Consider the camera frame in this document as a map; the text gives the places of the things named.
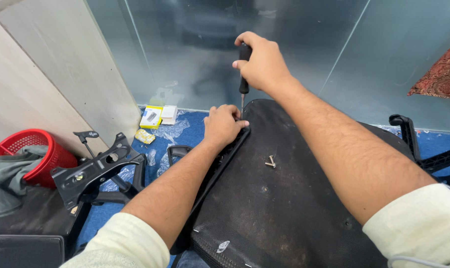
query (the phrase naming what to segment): finger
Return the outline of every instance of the finger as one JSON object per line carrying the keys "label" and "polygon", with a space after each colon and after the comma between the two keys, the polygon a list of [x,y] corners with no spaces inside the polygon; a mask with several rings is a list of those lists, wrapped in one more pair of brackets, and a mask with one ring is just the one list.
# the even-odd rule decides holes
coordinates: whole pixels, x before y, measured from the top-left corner
{"label": "finger", "polygon": [[233,115],[234,118],[240,118],[240,110],[234,105],[227,106],[228,111]]}
{"label": "finger", "polygon": [[240,60],[240,61],[234,61],[232,63],[233,68],[241,70],[243,68],[243,66],[245,66],[245,64],[247,64],[248,61],[245,60]]}
{"label": "finger", "polygon": [[246,121],[246,120],[241,120],[241,121],[236,121],[235,124],[237,124],[238,126],[240,126],[240,128],[244,128],[246,126],[250,125],[250,122]]}
{"label": "finger", "polygon": [[245,32],[243,34],[240,34],[236,40],[235,40],[235,46],[240,46],[242,42],[245,42],[245,44],[251,46],[253,48],[253,44],[259,40],[260,37],[258,34],[253,32]]}

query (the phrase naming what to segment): white cable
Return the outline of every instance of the white cable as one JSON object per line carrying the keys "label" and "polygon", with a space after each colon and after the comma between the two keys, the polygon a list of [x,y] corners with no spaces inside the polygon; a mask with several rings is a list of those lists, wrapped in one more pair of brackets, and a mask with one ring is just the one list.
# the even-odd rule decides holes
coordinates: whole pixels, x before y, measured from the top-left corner
{"label": "white cable", "polygon": [[417,259],[417,258],[413,258],[413,257],[407,257],[407,256],[394,256],[394,257],[390,258],[387,262],[387,267],[392,268],[392,263],[394,263],[394,261],[396,261],[396,260],[411,261],[414,263],[423,264],[423,265],[426,265],[428,267],[433,267],[433,268],[450,268],[450,266],[448,266],[448,265],[438,264],[435,262],[429,262],[426,260]]}

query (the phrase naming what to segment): gray cloth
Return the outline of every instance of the gray cloth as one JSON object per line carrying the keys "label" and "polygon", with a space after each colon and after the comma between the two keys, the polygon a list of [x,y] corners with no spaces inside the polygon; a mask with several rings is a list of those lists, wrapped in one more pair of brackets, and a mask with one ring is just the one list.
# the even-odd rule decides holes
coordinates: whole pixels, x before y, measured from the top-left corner
{"label": "gray cloth", "polygon": [[35,168],[48,151],[48,145],[29,145],[15,155],[0,156],[0,217],[22,207],[26,189],[22,177]]}

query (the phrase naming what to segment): hairy forearm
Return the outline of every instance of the hairy forearm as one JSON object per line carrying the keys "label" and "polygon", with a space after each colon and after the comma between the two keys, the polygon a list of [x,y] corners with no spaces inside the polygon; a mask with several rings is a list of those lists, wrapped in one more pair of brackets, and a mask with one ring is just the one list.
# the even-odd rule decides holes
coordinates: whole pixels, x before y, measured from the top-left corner
{"label": "hairy forearm", "polygon": [[172,247],[219,146],[204,140],[133,198],[121,212],[148,223]]}
{"label": "hairy forearm", "polygon": [[270,95],[296,123],[342,203],[360,223],[396,198],[435,183],[410,159],[296,79],[274,87]]}

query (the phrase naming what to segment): right hand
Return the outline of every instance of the right hand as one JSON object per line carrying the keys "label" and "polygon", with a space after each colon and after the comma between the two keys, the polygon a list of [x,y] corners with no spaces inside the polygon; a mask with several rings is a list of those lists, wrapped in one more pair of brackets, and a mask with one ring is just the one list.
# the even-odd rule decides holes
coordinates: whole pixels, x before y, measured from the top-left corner
{"label": "right hand", "polygon": [[292,78],[276,42],[252,32],[240,34],[235,45],[240,46],[242,42],[253,49],[250,61],[235,61],[232,66],[240,70],[252,87],[270,94],[283,81]]}

